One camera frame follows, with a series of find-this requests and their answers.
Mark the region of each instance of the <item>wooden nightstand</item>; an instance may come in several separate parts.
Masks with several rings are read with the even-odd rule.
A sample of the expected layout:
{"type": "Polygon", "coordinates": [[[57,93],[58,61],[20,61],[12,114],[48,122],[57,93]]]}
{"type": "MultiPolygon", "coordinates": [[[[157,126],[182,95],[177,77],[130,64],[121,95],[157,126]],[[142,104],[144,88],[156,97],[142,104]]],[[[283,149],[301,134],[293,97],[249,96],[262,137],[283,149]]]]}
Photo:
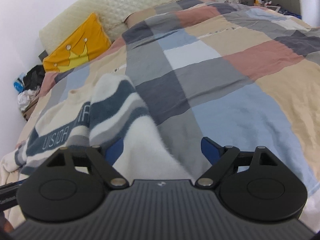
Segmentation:
{"type": "Polygon", "coordinates": [[[36,98],[30,103],[30,105],[28,105],[28,107],[21,112],[23,118],[26,119],[27,121],[29,120],[33,110],[36,108],[38,100],[39,100],[39,95],[37,95],[36,98]]]}

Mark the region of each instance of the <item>crown print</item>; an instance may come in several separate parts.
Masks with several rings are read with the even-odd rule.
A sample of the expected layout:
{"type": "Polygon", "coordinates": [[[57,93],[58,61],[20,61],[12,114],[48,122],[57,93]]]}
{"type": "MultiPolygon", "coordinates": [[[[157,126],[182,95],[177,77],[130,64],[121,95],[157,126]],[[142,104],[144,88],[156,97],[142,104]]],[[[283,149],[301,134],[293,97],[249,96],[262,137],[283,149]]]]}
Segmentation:
{"type": "Polygon", "coordinates": [[[89,62],[89,56],[88,56],[88,48],[87,48],[87,38],[84,38],[84,50],[80,55],[77,55],[76,53],[74,53],[71,49],[71,44],[68,44],[66,46],[66,50],[68,50],[70,52],[70,55],[68,57],[68,59],[70,60],[69,65],[66,66],[58,66],[57,63],[54,64],[55,67],[57,67],[58,69],[60,69],[60,71],[64,72],[67,71],[71,68],[77,67],[79,65],[82,65],[86,62],[89,62]]]}

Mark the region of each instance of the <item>circular cap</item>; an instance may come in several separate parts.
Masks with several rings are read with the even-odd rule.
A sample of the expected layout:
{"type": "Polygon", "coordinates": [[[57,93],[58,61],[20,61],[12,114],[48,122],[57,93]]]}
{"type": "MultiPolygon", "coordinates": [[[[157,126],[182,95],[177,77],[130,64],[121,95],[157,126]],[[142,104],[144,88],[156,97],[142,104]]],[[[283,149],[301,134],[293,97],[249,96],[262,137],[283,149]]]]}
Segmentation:
{"type": "Polygon", "coordinates": [[[125,181],[125,179],[123,179],[123,178],[115,178],[115,179],[112,179],[112,180],[110,181],[110,183],[111,183],[113,186],[121,187],[121,186],[123,186],[123,185],[126,184],[126,181],[125,181]]]}
{"type": "Polygon", "coordinates": [[[198,180],[198,184],[203,187],[208,187],[213,184],[213,180],[210,178],[201,178],[198,180]]]}
{"type": "Polygon", "coordinates": [[[248,186],[249,193],[260,199],[276,199],[284,193],[284,186],[275,179],[255,179],[248,186]]]}
{"type": "Polygon", "coordinates": [[[64,200],[72,197],[76,191],[76,184],[67,179],[50,180],[40,187],[40,194],[49,200],[64,200]]]}

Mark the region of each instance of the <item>gray fabric patch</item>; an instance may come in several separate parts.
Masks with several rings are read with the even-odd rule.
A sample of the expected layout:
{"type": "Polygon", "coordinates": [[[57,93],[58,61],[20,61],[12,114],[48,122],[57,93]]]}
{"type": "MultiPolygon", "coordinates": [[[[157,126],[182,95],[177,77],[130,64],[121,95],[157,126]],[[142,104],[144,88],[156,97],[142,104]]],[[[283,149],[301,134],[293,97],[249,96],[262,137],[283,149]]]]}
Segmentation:
{"type": "Polygon", "coordinates": [[[89,138],[83,135],[73,135],[68,138],[66,143],[66,146],[70,145],[89,147],[89,138]]]}
{"type": "Polygon", "coordinates": [[[220,14],[227,14],[236,11],[229,3],[214,3],[210,6],[215,7],[220,14]]]}
{"type": "Polygon", "coordinates": [[[320,65],[320,51],[316,51],[316,52],[308,54],[306,56],[306,59],[320,65]]]}
{"type": "Polygon", "coordinates": [[[72,73],[74,70],[75,70],[75,68],[72,68],[72,69],[70,69],[70,70],[68,70],[68,71],[59,73],[59,74],[54,78],[54,81],[55,81],[56,83],[58,83],[58,82],[61,81],[63,78],[65,78],[65,77],[68,76],[70,73],[72,73]]]}
{"type": "Polygon", "coordinates": [[[253,83],[222,57],[176,69],[175,73],[191,107],[253,83]]]}
{"type": "Polygon", "coordinates": [[[281,42],[298,55],[308,55],[309,53],[320,51],[319,37],[308,37],[299,31],[296,31],[292,36],[277,37],[275,41],[281,42]]]}
{"type": "Polygon", "coordinates": [[[112,127],[108,128],[108,130],[103,131],[102,133],[96,135],[90,140],[91,145],[101,144],[106,141],[111,141],[114,139],[115,135],[118,134],[121,129],[124,127],[125,123],[130,117],[130,114],[132,111],[138,107],[145,107],[145,103],[139,99],[135,100],[131,103],[131,105],[128,107],[128,109],[123,113],[120,120],[115,123],[112,127]]]}
{"type": "Polygon", "coordinates": [[[232,12],[223,15],[227,21],[246,27],[251,30],[265,33],[269,38],[274,39],[280,36],[291,36],[296,30],[287,30],[284,27],[262,19],[252,19],[245,12],[232,12]]]}
{"type": "Polygon", "coordinates": [[[135,86],[159,78],[172,71],[157,41],[127,51],[127,68],[125,74],[135,86]]]}
{"type": "Polygon", "coordinates": [[[299,32],[303,33],[306,36],[320,37],[320,29],[316,29],[316,28],[312,28],[310,31],[299,30],[299,32]]]}
{"type": "Polygon", "coordinates": [[[247,5],[241,4],[241,3],[230,3],[230,6],[232,6],[234,9],[237,11],[248,11],[251,8],[248,7],[247,5]]]}
{"type": "Polygon", "coordinates": [[[176,12],[181,11],[182,8],[177,2],[170,2],[154,7],[157,14],[166,13],[166,12],[176,12]]]}
{"type": "Polygon", "coordinates": [[[181,6],[182,9],[188,9],[191,8],[197,4],[201,4],[203,2],[201,2],[200,0],[180,0],[177,1],[177,4],[181,6]]]}
{"type": "Polygon", "coordinates": [[[147,44],[152,43],[154,41],[156,41],[154,36],[150,36],[150,37],[146,37],[146,38],[143,38],[141,40],[138,40],[138,41],[136,41],[134,43],[127,44],[126,45],[127,53],[132,49],[135,49],[135,48],[143,46],[143,45],[147,45],[147,44]]]}
{"type": "Polygon", "coordinates": [[[180,20],[174,13],[160,14],[145,20],[154,35],[182,29],[180,20]]]}
{"type": "Polygon", "coordinates": [[[170,117],[158,130],[169,152],[195,179],[211,167],[201,152],[203,135],[191,109],[170,117]]]}
{"type": "Polygon", "coordinates": [[[37,167],[24,166],[21,169],[20,174],[24,174],[24,175],[30,176],[36,170],[36,168],[37,167]]]}
{"type": "Polygon", "coordinates": [[[50,99],[48,101],[48,103],[46,104],[46,106],[44,107],[44,109],[41,111],[39,119],[53,106],[57,105],[59,103],[59,100],[64,92],[64,90],[66,89],[67,86],[67,79],[63,78],[60,82],[58,86],[54,86],[51,90],[51,96],[50,99]]]}
{"type": "Polygon", "coordinates": [[[124,39],[125,44],[135,43],[151,36],[153,36],[153,33],[145,21],[137,23],[129,30],[122,33],[122,38],[124,39]]]}
{"type": "Polygon", "coordinates": [[[137,92],[147,104],[156,125],[171,116],[186,112],[190,105],[174,73],[144,82],[136,87],[137,92]]]}

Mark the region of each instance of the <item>white wall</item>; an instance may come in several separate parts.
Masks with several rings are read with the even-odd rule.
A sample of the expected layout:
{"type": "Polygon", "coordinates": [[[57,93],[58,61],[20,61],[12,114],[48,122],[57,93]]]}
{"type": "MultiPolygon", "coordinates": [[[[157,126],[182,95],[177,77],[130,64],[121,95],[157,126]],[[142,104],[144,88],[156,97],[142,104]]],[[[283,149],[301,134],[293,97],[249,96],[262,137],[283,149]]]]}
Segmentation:
{"type": "Polygon", "coordinates": [[[0,0],[0,157],[14,149],[25,124],[13,80],[40,63],[39,30],[77,0],[0,0]]]}
{"type": "Polygon", "coordinates": [[[320,0],[300,0],[302,19],[313,27],[320,26],[320,0]]]}
{"type": "Polygon", "coordinates": [[[11,39],[0,22],[0,158],[11,152],[17,143],[25,120],[17,106],[17,95],[12,83],[26,69],[11,39]]]}

